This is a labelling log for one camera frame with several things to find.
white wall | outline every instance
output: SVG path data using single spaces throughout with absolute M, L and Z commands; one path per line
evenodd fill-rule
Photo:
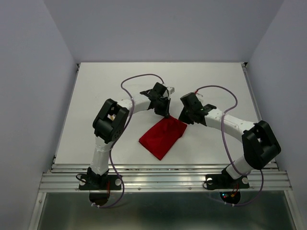
M 0 229 L 27 229 L 76 64 L 42 0 L 0 7 Z
M 248 71 L 263 119 L 282 147 L 307 227 L 307 1 L 286 0 L 255 50 Z
M 248 61 L 282 0 L 44 0 L 81 61 Z

black bracket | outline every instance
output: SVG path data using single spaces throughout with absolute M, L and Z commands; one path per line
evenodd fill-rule
M 207 174 L 203 187 L 208 190 L 233 189 L 237 184 L 239 184 L 240 189 L 249 188 L 249 183 L 246 176 L 241 176 L 240 178 L 233 180 L 227 174 Z
M 111 120 L 108 117 L 109 115 L 115 115 L 114 120 Z M 127 108 L 121 107 L 112 99 L 106 100 L 93 122 L 96 137 L 103 139 L 106 144 L 119 139 L 124 131 L 128 115 L 129 110 Z
M 140 94 L 145 95 L 151 101 L 148 109 L 153 109 L 156 114 L 168 118 L 171 99 L 163 97 L 166 91 L 167 87 L 157 82 L 151 90 L 142 91 Z
M 201 102 L 193 92 L 182 96 L 180 100 L 183 103 L 183 109 L 180 113 L 179 121 L 188 125 L 193 125 L 194 122 L 196 122 L 206 126 L 205 116 L 208 115 L 212 109 L 216 109 L 216 107 L 211 104 L 202 106 Z
M 242 135 L 244 158 L 254 169 L 262 169 L 281 152 L 281 147 L 265 121 L 259 121 Z
M 121 184 L 115 183 L 117 179 L 117 175 L 108 175 L 108 171 L 103 175 L 97 175 L 89 167 L 87 173 L 80 176 L 79 190 L 107 190 L 108 182 L 110 182 L 110 190 L 121 190 Z

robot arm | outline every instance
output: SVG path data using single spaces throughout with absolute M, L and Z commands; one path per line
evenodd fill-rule
M 180 99 L 184 105 L 179 116 L 180 121 L 187 124 L 196 122 L 221 130 L 222 116 L 224 115 L 221 110 L 211 104 L 203 106 L 193 92 Z M 234 161 L 234 166 L 241 174 L 246 174 L 253 169 L 262 169 L 281 152 L 272 129 L 264 121 L 253 123 L 225 115 L 224 131 L 243 144 L 244 155 Z M 223 169 L 220 175 L 210 175 L 213 181 L 207 187 L 211 190 L 231 188 L 242 178 L 241 174 L 230 164 Z
M 174 91 L 173 87 L 156 83 L 152 89 L 142 91 L 132 98 L 134 101 L 133 114 L 154 109 L 156 114 L 169 117 L 170 95 Z M 108 99 L 102 106 L 93 122 L 96 135 L 93 161 L 87 169 L 87 174 L 81 176 L 86 184 L 80 184 L 80 190 L 104 188 L 108 180 L 109 151 L 123 133 L 127 118 L 129 114 L 132 115 L 131 112 L 131 99 L 121 101 Z

red towel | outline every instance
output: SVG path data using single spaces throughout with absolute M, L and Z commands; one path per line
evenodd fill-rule
M 187 124 L 169 117 L 163 118 L 150 128 L 139 142 L 156 158 L 161 160 L 170 150 L 173 144 L 181 137 L 187 128 Z

white table surface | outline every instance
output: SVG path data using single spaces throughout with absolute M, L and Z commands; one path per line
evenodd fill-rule
M 105 100 L 126 99 L 120 83 L 131 76 L 154 73 L 168 86 L 175 87 L 170 114 L 178 118 L 183 108 L 180 97 L 203 85 L 221 85 L 238 98 L 238 106 L 229 114 L 257 121 L 256 112 L 240 63 L 82 63 L 74 87 L 67 118 L 56 156 L 56 164 L 89 164 L 94 153 L 93 120 Z M 136 95 L 159 81 L 149 76 L 126 82 L 126 88 Z M 204 105 L 213 104 L 225 110 L 234 104 L 233 97 L 221 89 L 200 90 Z M 139 138 L 162 117 L 153 110 L 135 114 L 125 133 L 115 145 L 115 164 L 226 164 L 229 160 L 222 143 L 221 132 L 200 124 L 189 125 L 183 135 L 159 161 L 139 142 Z M 226 135 L 233 159 L 242 156 L 242 144 Z

